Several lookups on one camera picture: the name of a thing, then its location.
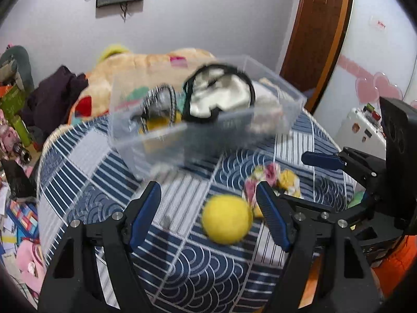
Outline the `floral silk scrunchie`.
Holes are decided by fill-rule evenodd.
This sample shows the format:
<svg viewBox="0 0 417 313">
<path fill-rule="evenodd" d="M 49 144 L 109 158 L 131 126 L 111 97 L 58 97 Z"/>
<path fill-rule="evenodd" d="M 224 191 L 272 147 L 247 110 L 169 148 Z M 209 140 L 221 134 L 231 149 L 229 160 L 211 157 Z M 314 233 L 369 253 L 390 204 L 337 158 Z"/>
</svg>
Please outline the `floral silk scrunchie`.
<svg viewBox="0 0 417 313">
<path fill-rule="evenodd" d="M 267 182 L 277 195 L 286 194 L 296 198 L 303 198 L 299 177 L 289 169 L 281 169 L 276 162 L 268 165 L 257 165 L 251 175 L 244 182 L 244 198 L 252 208 L 255 218 L 263 218 L 263 214 L 256 200 L 256 186 L 260 182 Z"/>
</svg>

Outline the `yellow felt ball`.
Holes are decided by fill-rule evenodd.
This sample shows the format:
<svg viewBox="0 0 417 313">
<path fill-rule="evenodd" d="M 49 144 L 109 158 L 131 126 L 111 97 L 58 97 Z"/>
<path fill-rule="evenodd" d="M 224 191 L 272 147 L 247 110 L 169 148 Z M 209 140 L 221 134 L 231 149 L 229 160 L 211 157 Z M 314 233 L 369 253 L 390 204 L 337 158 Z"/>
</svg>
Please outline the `yellow felt ball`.
<svg viewBox="0 0 417 313">
<path fill-rule="evenodd" d="M 204 205 L 201 226 L 208 238 L 221 245 L 240 242 L 253 223 L 252 209 L 243 198 L 214 195 Z"/>
</svg>

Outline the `white fluffy soft item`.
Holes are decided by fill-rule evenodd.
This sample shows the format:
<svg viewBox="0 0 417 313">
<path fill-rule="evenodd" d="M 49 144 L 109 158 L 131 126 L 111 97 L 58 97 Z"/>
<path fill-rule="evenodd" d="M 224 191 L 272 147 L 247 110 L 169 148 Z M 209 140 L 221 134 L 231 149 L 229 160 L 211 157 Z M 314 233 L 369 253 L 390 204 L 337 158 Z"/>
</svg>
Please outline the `white fluffy soft item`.
<svg viewBox="0 0 417 313">
<path fill-rule="evenodd" d="M 253 86 L 255 102 L 250 130 L 257 134 L 283 133 L 286 130 L 285 114 L 277 90 L 256 81 Z"/>
</svg>

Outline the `white black-trimmed cloth bag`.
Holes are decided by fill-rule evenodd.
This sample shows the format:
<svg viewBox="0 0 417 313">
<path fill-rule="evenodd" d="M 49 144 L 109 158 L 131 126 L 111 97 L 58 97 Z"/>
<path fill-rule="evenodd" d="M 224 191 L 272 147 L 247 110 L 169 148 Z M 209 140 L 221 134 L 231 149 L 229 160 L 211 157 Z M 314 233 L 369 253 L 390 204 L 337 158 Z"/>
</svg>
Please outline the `white black-trimmed cloth bag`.
<svg viewBox="0 0 417 313">
<path fill-rule="evenodd" d="M 252 80 L 239 68 L 222 63 L 201 65 L 183 84 L 185 94 L 182 119 L 207 124 L 222 112 L 254 106 Z"/>
</svg>

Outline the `clear plastic storage box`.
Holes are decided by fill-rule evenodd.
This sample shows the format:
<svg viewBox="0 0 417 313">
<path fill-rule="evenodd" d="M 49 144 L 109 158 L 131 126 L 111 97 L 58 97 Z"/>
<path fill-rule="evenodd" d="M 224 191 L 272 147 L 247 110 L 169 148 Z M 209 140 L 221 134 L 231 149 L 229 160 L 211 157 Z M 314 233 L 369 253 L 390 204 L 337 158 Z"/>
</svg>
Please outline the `clear plastic storage box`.
<svg viewBox="0 0 417 313">
<path fill-rule="evenodd" d="M 109 139 L 144 178 L 287 134 L 305 102 L 247 55 L 158 62 L 114 77 Z"/>
</svg>

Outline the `white fridge with magnets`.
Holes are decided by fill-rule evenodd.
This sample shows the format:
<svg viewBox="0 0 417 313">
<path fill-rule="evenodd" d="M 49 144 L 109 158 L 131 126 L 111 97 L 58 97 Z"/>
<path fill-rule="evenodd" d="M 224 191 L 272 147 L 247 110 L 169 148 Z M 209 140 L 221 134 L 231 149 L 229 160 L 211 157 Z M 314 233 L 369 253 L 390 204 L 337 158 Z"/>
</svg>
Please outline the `white fridge with magnets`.
<svg viewBox="0 0 417 313">
<path fill-rule="evenodd" d="M 340 148 L 349 147 L 378 158 L 386 158 L 386 138 L 381 115 L 371 104 L 353 108 L 334 138 Z"/>
</svg>

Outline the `blue white patterned tablecloth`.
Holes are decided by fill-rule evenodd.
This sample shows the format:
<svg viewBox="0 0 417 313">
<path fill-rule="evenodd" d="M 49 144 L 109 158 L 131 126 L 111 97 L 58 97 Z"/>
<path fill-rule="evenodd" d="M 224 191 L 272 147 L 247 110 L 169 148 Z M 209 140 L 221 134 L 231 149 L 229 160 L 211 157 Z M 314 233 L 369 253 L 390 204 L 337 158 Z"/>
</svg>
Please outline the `blue white patterned tablecloth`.
<svg viewBox="0 0 417 313">
<path fill-rule="evenodd" d="M 302 112 L 287 135 L 156 176 L 161 203 L 145 241 L 131 255 L 139 280 L 158 312 L 254 312 L 271 297 L 286 261 L 266 225 L 255 220 L 232 246 L 210 241 L 201 226 L 205 202 L 217 194 L 243 195 L 261 165 L 278 164 L 300 180 L 302 197 L 343 209 L 355 182 L 341 171 L 302 164 L 306 151 L 338 147 Z M 75 219 L 105 220 L 145 189 L 109 144 L 105 116 L 70 128 L 45 147 L 38 173 L 40 244 L 50 263 Z"/>
</svg>

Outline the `pink bunny figure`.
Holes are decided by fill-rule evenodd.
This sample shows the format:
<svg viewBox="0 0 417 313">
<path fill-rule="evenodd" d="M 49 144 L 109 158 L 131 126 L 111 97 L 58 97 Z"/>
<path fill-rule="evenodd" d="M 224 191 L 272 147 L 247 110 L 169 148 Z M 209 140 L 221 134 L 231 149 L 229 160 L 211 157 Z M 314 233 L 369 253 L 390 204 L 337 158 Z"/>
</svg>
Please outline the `pink bunny figure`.
<svg viewBox="0 0 417 313">
<path fill-rule="evenodd" d="M 8 158 L 12 155 L 17 156 L 22 164 L 27 165 L 32 159 L 30 152 L 24 147 L 18 133 L 5 118 L 3 110 L 1 110 L 0 118 L 1 151 Z"/>
</svg>

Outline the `yellow sponge block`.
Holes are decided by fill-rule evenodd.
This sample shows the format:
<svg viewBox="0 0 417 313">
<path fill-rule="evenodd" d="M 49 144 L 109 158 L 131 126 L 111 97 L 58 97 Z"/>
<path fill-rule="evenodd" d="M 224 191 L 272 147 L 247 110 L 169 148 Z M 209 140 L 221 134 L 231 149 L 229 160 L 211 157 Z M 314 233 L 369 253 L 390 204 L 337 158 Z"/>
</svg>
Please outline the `yellow sponge block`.
<svg viewBox="0 0 417 313">
<path fill-rule="evenodd" d="M 166 116 L 155 116 L 145 121 L 145 129 L 140 128 L 139 133 L 144 134 L 148 131 L 162 129 L 170 125 L 170 119 Z"/>
</svg>

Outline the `dark purple clothing pile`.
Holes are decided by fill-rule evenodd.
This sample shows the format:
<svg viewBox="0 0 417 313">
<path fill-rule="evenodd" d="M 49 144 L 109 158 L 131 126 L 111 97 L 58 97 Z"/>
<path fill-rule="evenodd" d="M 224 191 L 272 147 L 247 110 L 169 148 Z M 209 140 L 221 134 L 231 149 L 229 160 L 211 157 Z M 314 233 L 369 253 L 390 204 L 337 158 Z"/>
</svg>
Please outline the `dark purple clothing pile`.
<svg viewBox="0 0 417 313">
<path fill-rule="evenodd" d="M 67 123 L 74 103 L 87 87 L 85 74 L 75 75 L 67 67 L 60 66 L 28 96 L 21 110 L 23 122 L 27 127 L 41 130 L 47 138 Z"/>
</svg>

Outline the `green cardboard box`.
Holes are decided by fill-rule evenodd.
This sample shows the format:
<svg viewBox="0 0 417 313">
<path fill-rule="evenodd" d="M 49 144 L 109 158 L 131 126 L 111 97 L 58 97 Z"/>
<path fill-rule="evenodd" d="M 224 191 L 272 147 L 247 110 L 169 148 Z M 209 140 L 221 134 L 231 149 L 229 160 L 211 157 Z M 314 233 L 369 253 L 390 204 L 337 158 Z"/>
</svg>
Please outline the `green cardboard box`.
<svg viewBox="0 0 417 313">
<path fill-rule="evenodd" d="M 19 89 L 17 85 L 9 86 L 8 91 L 1 97 L 1 109 L 4 117 L 17 132 L 21 143 L 28 147 L 31 144 L 30 135 L 19 115 L 26 103 L 26 97 L 27 93 Z"/>
</svg>

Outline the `beige plush blanket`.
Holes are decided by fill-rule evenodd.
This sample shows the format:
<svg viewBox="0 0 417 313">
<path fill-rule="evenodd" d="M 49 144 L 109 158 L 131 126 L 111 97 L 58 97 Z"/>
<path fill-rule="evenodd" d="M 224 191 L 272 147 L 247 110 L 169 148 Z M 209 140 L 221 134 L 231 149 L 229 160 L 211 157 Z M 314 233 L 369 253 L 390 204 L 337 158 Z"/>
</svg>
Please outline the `beige plush blanket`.
<svg viewBox="0 0 417 313">
<path fill-rule="evenodd" d="M 129 95 L 137 88 L 154 88 L 170 83 L 180 88 L 181 80 L 196 64 L 209 62 L 212 53 L 198 48 L 182 48 L 166 54 L 127 52 L 104 60 L 87 73 L 88 87 L 74 103 L 69 124 L 88 121 L 109 111 L 112 96 Z"/>
</svg>

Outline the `grey green plush toy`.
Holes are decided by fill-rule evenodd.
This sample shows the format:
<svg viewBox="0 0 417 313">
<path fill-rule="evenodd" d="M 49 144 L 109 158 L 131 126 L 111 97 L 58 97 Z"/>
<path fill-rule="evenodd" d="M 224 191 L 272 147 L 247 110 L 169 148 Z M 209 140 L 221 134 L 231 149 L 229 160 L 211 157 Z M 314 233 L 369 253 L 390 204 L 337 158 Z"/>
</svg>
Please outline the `grey green plush toy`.
<svg viewBox="0 0 417 313">
<path fill-rule="evenodd" d="M 20 45 L 9 47 L 1 55 L 1 85 L 9 82 L 27 93 L 35 89 L 28 52 Z"/>
</svg>

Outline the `yellow green curved pillow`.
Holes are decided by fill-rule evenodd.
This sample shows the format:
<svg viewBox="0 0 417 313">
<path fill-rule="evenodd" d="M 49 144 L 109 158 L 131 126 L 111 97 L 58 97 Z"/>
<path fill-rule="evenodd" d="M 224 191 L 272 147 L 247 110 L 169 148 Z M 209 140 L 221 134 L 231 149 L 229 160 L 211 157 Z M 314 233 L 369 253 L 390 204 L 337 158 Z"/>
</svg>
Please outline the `yellow green curved pillow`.
<svg viewBox="0 0 417 313">
<path fill-rule="evenodd" d="M 114 55 L 120 55 L 129 52 L 129 49 L 121 44 L 111 44 L 106 46 L 104 50 L 99 55 L 99 58 L 97 59 L 97 63 L 101 63 L 104 60 L 110 58 Z"/>
</svg>

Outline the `pink heart wall decoration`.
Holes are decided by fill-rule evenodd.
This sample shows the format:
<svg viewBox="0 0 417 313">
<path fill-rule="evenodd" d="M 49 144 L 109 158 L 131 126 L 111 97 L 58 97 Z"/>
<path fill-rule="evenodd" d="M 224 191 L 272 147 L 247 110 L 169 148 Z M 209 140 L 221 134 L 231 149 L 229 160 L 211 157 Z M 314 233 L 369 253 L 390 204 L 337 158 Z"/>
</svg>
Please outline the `pink heart wall decoration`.
<svg viewBox="0 0 417 313">
<path fill-rule="evenodd" d="M 403 99 L 403 92 L 397 85 L 390 83 L 386 74 L 371 74 L 344 55 L 339 57 L 337 65 L 355 77 L 355 91 L 360 104 L 378 104 L 380 97 Z"/>
</svg>

